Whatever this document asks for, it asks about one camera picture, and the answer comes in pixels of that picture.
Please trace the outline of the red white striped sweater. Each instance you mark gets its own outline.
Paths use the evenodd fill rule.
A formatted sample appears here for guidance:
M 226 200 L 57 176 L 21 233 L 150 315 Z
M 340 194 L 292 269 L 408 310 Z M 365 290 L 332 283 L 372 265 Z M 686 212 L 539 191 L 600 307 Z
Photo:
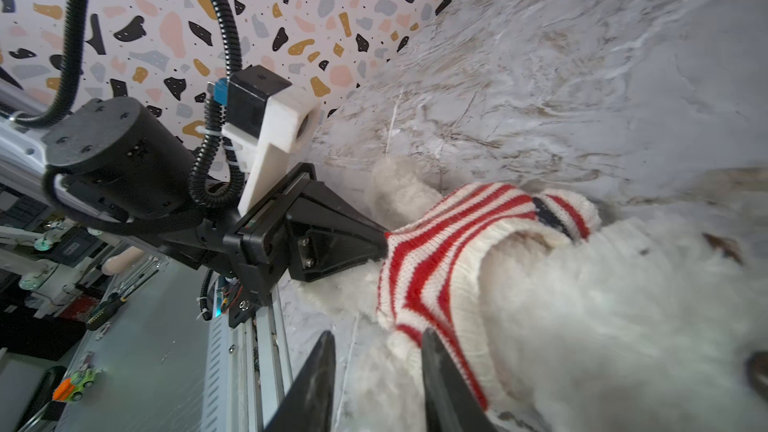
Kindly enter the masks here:
M 567 190 L 530 195 L 510 184 L 469 184 L 425 216 L 386 233 L 388 254 L 378 281 L 377 319 L 388 347 L 413 376 L 421 373 L 423 333 L 431 329 L 483 410 L 503 401 L 480 317 L 480 267 L 491 248 L 527 232 L 559 247 L 601 226 L 596 206 Z

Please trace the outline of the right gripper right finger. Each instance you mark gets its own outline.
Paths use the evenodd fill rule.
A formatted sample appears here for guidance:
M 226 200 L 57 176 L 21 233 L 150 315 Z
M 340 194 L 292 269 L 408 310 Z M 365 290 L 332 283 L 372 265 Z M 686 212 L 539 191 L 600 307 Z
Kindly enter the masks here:
M 427 430 L 495 431 L 448 350 L 432 329 L 422 334 L 421 356 Z

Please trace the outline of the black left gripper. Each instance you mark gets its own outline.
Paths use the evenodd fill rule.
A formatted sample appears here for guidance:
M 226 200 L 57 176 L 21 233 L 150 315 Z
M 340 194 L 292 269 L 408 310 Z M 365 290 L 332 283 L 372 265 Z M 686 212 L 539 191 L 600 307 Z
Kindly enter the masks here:
M 272 303 L 286 272 L 314 282 L 386 256 L 386 229 L 316 178 L 312 164 L 299 163 L 242 218 L 216 211 L 182 234 L 181 263 L 238 281 L 224 312 L 231 328 Z

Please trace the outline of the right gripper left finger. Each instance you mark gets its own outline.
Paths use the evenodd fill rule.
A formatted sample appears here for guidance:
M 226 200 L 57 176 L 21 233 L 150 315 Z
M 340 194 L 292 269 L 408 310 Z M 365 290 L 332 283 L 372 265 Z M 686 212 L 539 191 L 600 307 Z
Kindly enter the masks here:
M 330 431 L 335 369 L 335 339 L 331 331 L 324 331 L 265 431 Z

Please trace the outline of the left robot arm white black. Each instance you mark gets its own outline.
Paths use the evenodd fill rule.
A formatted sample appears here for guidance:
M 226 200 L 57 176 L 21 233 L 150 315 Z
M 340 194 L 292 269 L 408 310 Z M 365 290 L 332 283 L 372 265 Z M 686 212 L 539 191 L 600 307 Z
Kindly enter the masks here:
M 45 135 L 43 192 L 82 225 L 233 279 L 226 314 L 236 327 L 271 304 L 284 274 L 311 283 L 387 252 L 382 226 L 312 164 L 291 162 L 316 111 L 285 95 L 260 105 L 253 169 L 224 184 L 138 100 L 95 99 Z

